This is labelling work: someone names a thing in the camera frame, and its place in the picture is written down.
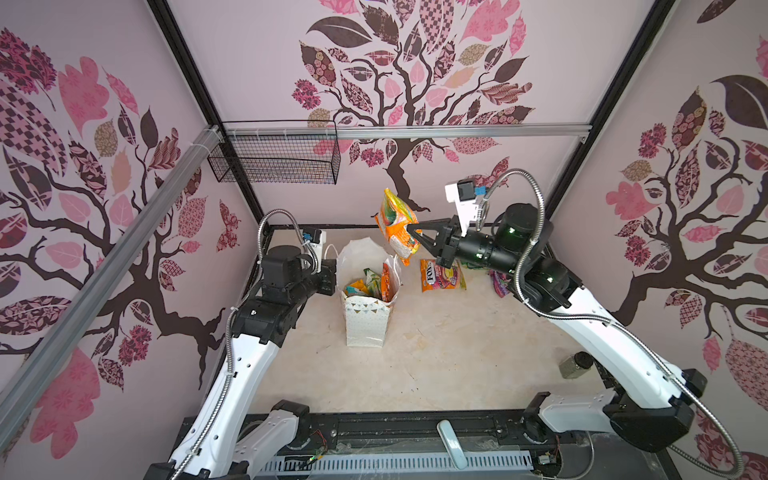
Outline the yellow gummy snack bag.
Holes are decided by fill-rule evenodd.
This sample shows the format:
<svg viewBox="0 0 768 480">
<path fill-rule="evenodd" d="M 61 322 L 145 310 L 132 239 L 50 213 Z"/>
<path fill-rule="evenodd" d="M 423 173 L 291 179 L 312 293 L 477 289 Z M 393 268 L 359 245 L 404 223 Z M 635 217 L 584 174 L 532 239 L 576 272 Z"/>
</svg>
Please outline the yellow gummy snack bag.
<svg viewBox="0 0 768 480">
<path fill-rule="evenodd" d="M 356 290 L 360 290 L 360 291 L 367 291 L 368 290 L 367 284 L 365 283 L 365 281 L 363 279 L 355 280 L 354 282 L 349 284 L 349 287 L 353 288 L 353 289 L 356 289 Z"/>
</svg>

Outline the purple candy packet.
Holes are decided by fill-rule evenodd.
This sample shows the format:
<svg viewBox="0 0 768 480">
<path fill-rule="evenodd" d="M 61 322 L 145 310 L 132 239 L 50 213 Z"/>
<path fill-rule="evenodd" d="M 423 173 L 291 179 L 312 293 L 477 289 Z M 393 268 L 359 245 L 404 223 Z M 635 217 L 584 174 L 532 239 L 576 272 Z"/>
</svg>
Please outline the purple candy packet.
<svg viewBox="0 0 768 480">
<path fill-rule="evenodd" d="M 500 298 L 504 298 L 513 291 L 513 288 L 510 286 L 510 283 L 512 282 L 512 277 L 510 275 L 495 270 L 490 270 L 489 277 L 491 278 L 494 292 Z"/>
</svg>

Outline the orange snack packet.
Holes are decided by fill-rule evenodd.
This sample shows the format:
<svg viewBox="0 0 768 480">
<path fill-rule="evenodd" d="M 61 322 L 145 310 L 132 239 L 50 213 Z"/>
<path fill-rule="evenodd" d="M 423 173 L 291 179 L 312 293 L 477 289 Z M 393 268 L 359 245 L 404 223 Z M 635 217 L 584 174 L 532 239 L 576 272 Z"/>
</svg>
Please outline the orange snack packet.
<svg viewBox="0 0 768 480">
<path fill-rule="evenodd" d="M 392 301 L 394 296 L 394 287 L 391 278 L 391 268 L 387 262 L 382 264 L 382 273 L 380 276 L 381 300 L 385 303 Z"/>
</svg>

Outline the green lemon candy bag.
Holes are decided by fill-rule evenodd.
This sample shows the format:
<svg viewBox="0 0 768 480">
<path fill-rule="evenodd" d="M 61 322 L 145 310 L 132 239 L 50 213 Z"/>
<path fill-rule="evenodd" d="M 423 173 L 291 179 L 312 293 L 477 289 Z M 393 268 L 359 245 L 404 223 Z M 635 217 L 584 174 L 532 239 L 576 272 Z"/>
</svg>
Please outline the green lemon candy bag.
<svg viewBox="0 0 768 480">
<path fill-rule="evenodd" d="M 376 273 L 373 269 L 366 268 L 363 270 L 363 273 L 365 274 L 364 281 L 367 284 L 368 292 L 370 297 L 376 298 L 381 300 L 381 289 L 380 289 L 380 274 Z"/>
</svg>

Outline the white paper gift bag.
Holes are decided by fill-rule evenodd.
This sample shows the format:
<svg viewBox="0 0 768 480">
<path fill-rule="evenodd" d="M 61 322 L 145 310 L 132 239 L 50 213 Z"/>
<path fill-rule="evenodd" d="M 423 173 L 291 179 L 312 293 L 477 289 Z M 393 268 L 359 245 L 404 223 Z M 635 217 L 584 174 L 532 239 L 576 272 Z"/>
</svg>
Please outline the white paper gift bag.
<svg viewBox="0 0 768 480">
<path fill-rule="evenodd" d="M 401 262 L 371 238 L 351 240 L 334 260 L 347 346 L 382 347 L 402 285 Z"/>
</svg>

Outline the yellow pink candy packet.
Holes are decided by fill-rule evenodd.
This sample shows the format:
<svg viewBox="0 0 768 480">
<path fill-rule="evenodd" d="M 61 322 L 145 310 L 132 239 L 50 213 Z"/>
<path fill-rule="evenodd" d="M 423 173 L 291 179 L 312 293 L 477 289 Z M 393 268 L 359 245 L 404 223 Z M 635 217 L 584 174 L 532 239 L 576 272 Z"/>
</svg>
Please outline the yellow pink candy packet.
<svg viewBox="0 0 768 480">
<path fill-rule="evenodd" d="M 420 247 L 407 230 L 408 226 L 418 222 L 412 209 L 390 189 L 385 189 L 374 220 L 395 255 L 404 266 L 409 266 Z"/>
</svg>

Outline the teal fruit candy bag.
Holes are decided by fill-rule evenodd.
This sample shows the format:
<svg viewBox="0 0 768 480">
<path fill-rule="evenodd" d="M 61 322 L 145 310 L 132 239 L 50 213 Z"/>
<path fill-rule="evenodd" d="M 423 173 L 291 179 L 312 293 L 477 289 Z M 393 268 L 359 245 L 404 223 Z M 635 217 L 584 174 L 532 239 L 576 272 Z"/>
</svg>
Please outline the teal fruit candy bag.
<svg viewBox="0 0 768 480">
<path fill-rule="evenodd" d="M 364 296 L 367 297 L 369 295 L 368 291 L 360 291 L 353 288 L 350 288 L 349 285 L 344 288 L 344 293 L 347 296 Z"/>
</svg>

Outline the orange skittles style packet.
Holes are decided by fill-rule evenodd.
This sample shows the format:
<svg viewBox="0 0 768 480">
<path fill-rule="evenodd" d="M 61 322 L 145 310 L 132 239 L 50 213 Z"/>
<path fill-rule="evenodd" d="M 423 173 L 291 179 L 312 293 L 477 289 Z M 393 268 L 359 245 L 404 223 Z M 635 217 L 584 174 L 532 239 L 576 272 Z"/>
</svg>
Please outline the orange skittles style packet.
<svg viewBox="0 0 768 480">
<path fill-rule="evenodd" d="M 466 282 L 458 262 L 450 268 L 440 266 L 435 259 L 420 260 L 421 290 L 466 289 Z"/>
</svg>

